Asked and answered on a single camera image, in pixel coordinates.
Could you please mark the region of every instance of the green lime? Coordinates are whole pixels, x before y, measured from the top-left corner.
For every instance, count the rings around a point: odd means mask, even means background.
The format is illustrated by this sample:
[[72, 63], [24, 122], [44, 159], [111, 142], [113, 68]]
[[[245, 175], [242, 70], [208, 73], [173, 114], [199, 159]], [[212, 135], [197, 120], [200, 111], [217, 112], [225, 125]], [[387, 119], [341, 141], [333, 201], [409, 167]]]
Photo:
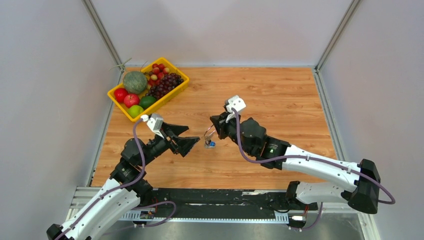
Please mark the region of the green lime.
[[144, 111], [144, 109], [141, 106], [133, 105], [128, 109], [128, 114], [131, 116], [131, 118], [136, 118], [143, 111]]
[[140, 99], [140, 103], [138, 105], [141, 106], [143, 109], [148, 109], [154, 103], [156, 103], [156, 98], [154, 96], [143, 96]]

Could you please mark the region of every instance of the white wall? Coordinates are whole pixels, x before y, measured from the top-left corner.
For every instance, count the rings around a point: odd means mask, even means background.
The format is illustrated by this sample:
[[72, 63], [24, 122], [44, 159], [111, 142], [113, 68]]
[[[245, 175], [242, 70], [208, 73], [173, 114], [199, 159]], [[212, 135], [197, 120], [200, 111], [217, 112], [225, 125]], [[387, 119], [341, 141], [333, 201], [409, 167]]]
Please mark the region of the white wall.
[[362, 1], [322, 71], [345, 155], [375, 161], [397, 200], [375, 215], [382, 240], [422, 239], [423, 9], [422, 0]]
[[47, 239], [94, 163], [117, 83], [82, 2], [0, 2], [0, 239]]
[[315, 65], [351, 0], [93, 0], [121, 59]]

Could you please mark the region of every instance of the yellow plastic tray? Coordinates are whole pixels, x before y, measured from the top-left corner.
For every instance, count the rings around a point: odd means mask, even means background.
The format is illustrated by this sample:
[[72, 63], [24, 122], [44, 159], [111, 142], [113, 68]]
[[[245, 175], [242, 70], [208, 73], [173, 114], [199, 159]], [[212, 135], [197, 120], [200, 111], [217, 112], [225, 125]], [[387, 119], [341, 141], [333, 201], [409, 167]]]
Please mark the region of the yellow plastic tray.
[[[138, 115], [135, 118], [132, 118], [129, 114], [128, 114], [128, 107], [125, 106], [124, 103], [119, 103], [114, 96], [114, 92], [117, 89], [121, 89], [124, 87], [124, 84], [121, 83], [118, 86], [112, 88], [110, 91], [107, 92], [107, 95], [109, 96], [110, 99], [112, 99], [112, 101], [118, 106], [118, 108], [123, 112], [123, 114], [126, 115], [126, 117], [131, 120], [132, 122], [136, 122], [137, 120], [140, 119], [140, 117], [144, 114], [152, 114], [154, 112], [156, 112], [158, 109], [160, 109], [163, 105], [165, 105], [169, 100], [175, 98], [175, 96], [177, 96], [179, 93], [181, 93], [184, 89], [186, 89], [189, 86], [189, 77], [187, 75], [185, 75], [184, 73], [182, 73], [180, 70], [178, 70], [172, 63], [170, 63], [168, 60], [166, 60], [164, 57], [158, 58], [156, 61], [152, 62], [150, 65], [144, 67], [141, 72], [145, 73], [145, 72], [149, 72], [152, 70], [152, 65], [153, 64], [164, 64], [165, 67], [169, 68], [170, 73], [177, 73], [178, 75], [180, 75], [183, 79], [183, 82], [178, 85], [176, 88], [174, 88], [172, 91], [168, 92], [168, 94], [166, 94], [165, 96], [163, 96], [161, 99], [159, 99], [157, 102], [155, 102], [153, 105], [151, 105], [149, 108], [145, 109], [142, 113], [140, 113], [140, 115]], [[148, 90], [144, 90], [142, 93], [138, 94], [138, 97], [141, 98], [144, 95], [146, 95], [146, 93], [148, 92]]]

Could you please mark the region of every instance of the gray floor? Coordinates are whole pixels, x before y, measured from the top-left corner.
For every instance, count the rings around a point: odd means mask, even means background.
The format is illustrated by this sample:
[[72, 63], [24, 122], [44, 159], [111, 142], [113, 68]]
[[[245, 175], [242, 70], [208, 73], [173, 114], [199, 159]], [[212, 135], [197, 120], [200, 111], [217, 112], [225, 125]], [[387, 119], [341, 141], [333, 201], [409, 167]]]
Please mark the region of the gray floor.
[[[309, 213], [307, 224], [316, 214]], [[118, 221], [108, 232], [131, 225]], [[311, 230], [296, 232], [281, 224], [167, 222], [151, 228], [130, 228], [101, 240], [364, 240], [357, 214], [324, 213]]]

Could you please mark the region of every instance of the wooden floor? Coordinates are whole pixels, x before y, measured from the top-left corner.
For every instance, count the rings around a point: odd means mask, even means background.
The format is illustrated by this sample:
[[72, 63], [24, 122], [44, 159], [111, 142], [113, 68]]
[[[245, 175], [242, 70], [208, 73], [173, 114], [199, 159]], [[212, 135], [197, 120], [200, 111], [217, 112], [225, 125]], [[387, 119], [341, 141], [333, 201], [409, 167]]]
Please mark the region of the wooden floor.
[[[203, 136], [209, 116], [224, 111], [234, 95], [247, 108], [241, 120], [253, 117], [269, 136], [307, 151], [335, 158], [312, 72], [309, 68], [180, 68], [189, 87], [157, 111], [170, 124], [188, 125], [182, 136]], [[133, 137], [133, 123], [113, 109], [92, 186], [102, 186], [119, 162], [124, 143]], [[145, 124], [137, 127], [143, 141], [154, 135]], [[145, 179], [154, 188], [287, 189], [290, 181], [321, 182], [303, 173], [269, 170], [245, 161], [229, 138], [216, 148], [199, 142], [186, 156], [167, 151], [146, 167]]]

